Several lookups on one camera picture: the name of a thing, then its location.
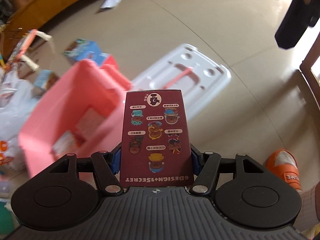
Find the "maroon cartoon toy box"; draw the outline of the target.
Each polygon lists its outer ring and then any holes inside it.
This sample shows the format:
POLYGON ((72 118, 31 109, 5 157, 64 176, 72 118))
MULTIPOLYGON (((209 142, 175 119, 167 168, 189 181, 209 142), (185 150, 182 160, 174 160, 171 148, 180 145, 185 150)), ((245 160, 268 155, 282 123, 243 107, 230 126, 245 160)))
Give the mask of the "maroon cartoon toy box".
POLYGON ((127 93, 119 178, 124 188, 190 186, 194 182, 181 90, 127 93))

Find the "red white toy box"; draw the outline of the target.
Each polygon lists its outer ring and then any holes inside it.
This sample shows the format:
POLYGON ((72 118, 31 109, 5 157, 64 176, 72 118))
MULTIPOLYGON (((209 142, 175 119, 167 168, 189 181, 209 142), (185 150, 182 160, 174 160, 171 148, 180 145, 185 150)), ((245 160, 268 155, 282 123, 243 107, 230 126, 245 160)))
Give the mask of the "red white toy box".
POLYGON ((83 137, 78 133, 65 131, 52 146, 52 155, 55 159, 61 158, 67 153, 75 153, 84 143, 83 137))

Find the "wooden chair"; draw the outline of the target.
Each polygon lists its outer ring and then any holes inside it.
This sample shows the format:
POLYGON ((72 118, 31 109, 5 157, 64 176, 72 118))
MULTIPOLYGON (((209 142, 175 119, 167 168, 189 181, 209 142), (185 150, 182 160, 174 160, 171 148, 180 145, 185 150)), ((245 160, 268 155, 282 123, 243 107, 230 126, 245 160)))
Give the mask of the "wooden chair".
POLYGON ((318 34, 315 42, 313 43, 312 47, 310 48, 309 52, 307 53, 305 59, 302 61, 300 65, 300 71, 302 72, 306 82, 308 83, 311 92, 319 106, 319 79, 312 71, 313 65, 319 59, 319 37, 318 34))

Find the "pink plastic storage bin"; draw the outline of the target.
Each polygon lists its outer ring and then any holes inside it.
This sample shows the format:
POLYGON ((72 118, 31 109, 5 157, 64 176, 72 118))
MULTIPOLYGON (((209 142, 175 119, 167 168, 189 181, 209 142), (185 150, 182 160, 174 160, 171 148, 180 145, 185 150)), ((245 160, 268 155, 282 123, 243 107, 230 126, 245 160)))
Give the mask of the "pink plastic storage bin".
POLYGON ((113 150, 121 142, 125 96, 132 87, 117 67, 81 60, 42 96, 18 135, 30 177, 51 165, 53 145, 65 132, 84 142, 78 157, 113 150))

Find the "orange slipper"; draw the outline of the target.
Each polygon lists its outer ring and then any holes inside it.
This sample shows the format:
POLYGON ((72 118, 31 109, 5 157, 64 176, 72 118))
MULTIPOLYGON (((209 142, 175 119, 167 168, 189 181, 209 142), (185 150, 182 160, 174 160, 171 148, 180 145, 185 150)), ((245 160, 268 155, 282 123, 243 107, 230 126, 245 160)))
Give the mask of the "orange slipper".
POLYGON ((272 153, 266 161, 266 168, 296 191, 302 192, 298 165, 289 151, 280 149, 272 153))

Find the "light blue toy box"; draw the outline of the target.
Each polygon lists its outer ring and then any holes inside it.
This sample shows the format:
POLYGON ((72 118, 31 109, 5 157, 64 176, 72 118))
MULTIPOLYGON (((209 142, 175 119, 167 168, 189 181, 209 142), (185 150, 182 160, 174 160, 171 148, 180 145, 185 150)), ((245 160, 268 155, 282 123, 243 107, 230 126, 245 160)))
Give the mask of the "light blue toy box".
POLYGON ((57 76, 55 72, 44 69, 39 72, 36 80, 34 81, 34 86, 41 90, 47 91, 56 83, 58 79, 59 76, 57 76))

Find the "white orange plastic bag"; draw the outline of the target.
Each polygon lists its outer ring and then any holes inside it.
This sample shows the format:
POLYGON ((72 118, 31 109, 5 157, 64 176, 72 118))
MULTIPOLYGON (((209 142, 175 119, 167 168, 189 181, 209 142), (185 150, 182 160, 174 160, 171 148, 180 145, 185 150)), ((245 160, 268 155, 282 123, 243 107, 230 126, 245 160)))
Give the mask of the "white orange plastic bag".
POLYGON ((1 89, 1 169, 5 172, 26 167, 18 134, 40 99, 33 95, 33 88, 29 81, 19 80, 14 87, 1 89))

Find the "blue green toy box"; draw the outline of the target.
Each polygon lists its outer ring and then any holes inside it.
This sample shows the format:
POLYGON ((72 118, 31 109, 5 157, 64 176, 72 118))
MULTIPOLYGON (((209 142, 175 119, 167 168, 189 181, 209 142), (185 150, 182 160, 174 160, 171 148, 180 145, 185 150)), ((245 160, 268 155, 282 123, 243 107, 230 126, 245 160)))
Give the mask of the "blue green toy box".
POLYGON ((83 59, 90 59, 98 66, 110 56, 108 53, 103 53, 98 44, 91 40, 77 38, 64 51, 63 55, 67 57, 70 63, 76 63, 83 59))

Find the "pink white plastic stool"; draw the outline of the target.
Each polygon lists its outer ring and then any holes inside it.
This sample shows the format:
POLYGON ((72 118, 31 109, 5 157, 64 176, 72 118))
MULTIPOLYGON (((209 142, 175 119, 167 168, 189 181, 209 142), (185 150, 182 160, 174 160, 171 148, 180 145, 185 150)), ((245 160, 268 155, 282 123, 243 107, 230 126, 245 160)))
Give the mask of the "pink white plastic stool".
POLYGON ((51 35, 48 35, 37 29, 31 29, 25 36, 18 42, 18 45, 12 52, 7 63, 4 65, 4 70, 10 72, 14 69, 15 65, 19 62, 26 63, 27 66, 33 71, 36 72, 39 69, 39 65, 36 64, 27 56, 27 50, 30 48, 30 45, 33 43, 35 37, 40 37, 46 42, 49 42, 52 39, 51 35))

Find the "wooden cabinet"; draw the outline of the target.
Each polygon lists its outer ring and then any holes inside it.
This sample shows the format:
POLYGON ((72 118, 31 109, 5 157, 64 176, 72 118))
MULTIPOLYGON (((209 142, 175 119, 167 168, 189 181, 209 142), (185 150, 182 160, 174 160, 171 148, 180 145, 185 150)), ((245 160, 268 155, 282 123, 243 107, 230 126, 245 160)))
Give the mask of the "wooden cabinet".
POLYGON ((7 59, 20 38, 31 29, 40 29, 57 14, 79 0, 28 0, 4 26, 1 53, 7 59))

